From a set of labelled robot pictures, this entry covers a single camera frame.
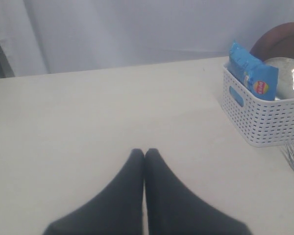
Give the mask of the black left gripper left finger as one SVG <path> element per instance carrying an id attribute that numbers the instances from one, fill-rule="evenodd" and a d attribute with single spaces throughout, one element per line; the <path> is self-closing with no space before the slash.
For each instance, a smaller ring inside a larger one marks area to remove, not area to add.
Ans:
<path id="1" fill-rule="evenodd" d="M 141 235 L 145 157 L 133 149 L 115 178 L 93 199 L 52 222 L 46 235 Z"/>

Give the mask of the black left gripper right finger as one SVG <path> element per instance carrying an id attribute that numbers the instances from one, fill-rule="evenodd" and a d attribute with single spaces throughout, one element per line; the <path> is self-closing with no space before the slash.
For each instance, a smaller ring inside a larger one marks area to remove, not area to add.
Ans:
<path id="1" fill-rule="evenodd" d="M 248 226 L 197 197 L 155 148 L 145 154 L 145 192 L 151 235 L 249 235 Z"/>

